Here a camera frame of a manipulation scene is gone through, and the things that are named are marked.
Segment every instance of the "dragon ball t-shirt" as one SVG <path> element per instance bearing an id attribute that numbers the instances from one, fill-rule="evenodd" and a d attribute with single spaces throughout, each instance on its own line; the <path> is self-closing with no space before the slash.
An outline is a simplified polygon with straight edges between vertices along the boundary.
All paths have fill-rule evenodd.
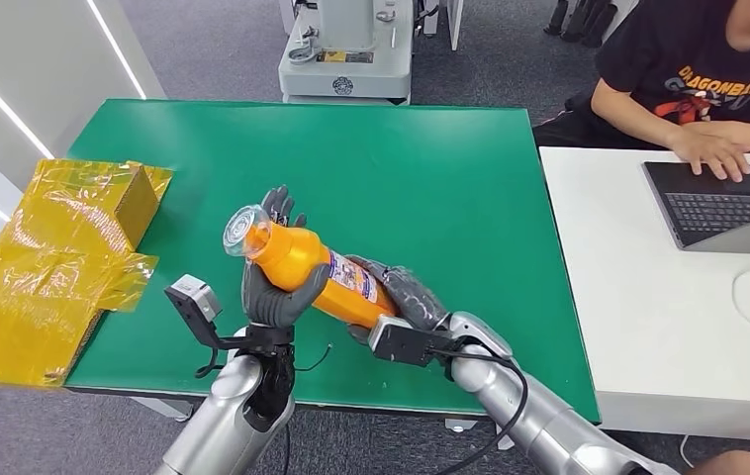
<path id="1" fill-rule="evenodd" d="M 676 124 L 750 123 L 750 50 L 725 37 L 734 1 L 641 1 L 597 53 L 600 77 Z"/>

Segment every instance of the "floor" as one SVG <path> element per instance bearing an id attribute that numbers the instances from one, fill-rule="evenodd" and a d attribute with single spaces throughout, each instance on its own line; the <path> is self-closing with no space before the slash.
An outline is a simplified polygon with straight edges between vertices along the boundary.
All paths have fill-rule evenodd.
<path id="1" fill-rule="evenodd" d="M 278 101 L 276 65 L 285 36 L 274 0 L 122 0 L 166 94 L 182 99 Z M 593 51 L 541 33 L 551 0 L 468 0 L 461 47 L 420 39 L 417 104 L 525 106 L 538 122 L 595 80 Z M 183 425 L 126 398 L 0 389 L 0 474 L 144 474 Z M 291 421 L 292 475 L 433 473 L 493 435 L 489 423 L 454 433 L 442 421 L 301 410 Z M 686 466 L 676 435 L 616 434 L 644 454 Z M 693 437 L 702 460 L 750 442 Z M 276 440 L 251 471 L 279 474 Z M 495 451 L 464 474 L 534 474 L 516 451 Z"/>

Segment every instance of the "green table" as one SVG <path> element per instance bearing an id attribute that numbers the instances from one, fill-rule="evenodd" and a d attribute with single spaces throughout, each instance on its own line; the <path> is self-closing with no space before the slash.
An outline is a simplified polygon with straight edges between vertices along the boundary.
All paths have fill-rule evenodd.
<path id="1" fill-rule="evenodd" d="M 220 334 L 246 323 L 242 260 L 221 234 L 239 207 L 287 184 L 295 212 L 341 253 L 412 268 L 451 310 L 488 322 L 518 362 L 580 414 L 599 419 L 558 237 L 526 111 L 109 100 L 69 157 L 175 171 L 139 252 L 160 257 L 137 309 L 105 315 L 66 385 L 205 394 L 209 359 L 162 290 L 208 282 Z M 296 326 L 298 402 L 476 414 L 442 368 L 372 357 L 345 325 L 310 310 Z"/>

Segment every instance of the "bottle cap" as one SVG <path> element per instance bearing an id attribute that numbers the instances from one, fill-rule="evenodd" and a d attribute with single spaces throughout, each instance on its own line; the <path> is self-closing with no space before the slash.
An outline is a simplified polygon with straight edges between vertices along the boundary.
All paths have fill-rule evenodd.
<path id="1" fill-rule="evenodd" d="M 238 210 L 224 228 L 224 251 L 229 255 L 247 256 L 261 251 L 270 240 L 272 222 L 258 205 Z"/>

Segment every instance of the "bottle label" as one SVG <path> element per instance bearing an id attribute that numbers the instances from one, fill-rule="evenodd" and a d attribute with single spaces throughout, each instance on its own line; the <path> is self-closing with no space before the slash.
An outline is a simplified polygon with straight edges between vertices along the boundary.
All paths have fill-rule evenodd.
<path id="1" fill-rule="evenodd" d="M 331 267 L 331 280 L 357 292 L 373 304 L 378 301 L 378 286 L 375 277 L 333 250 L 328 252 L 328 259 Z"/>

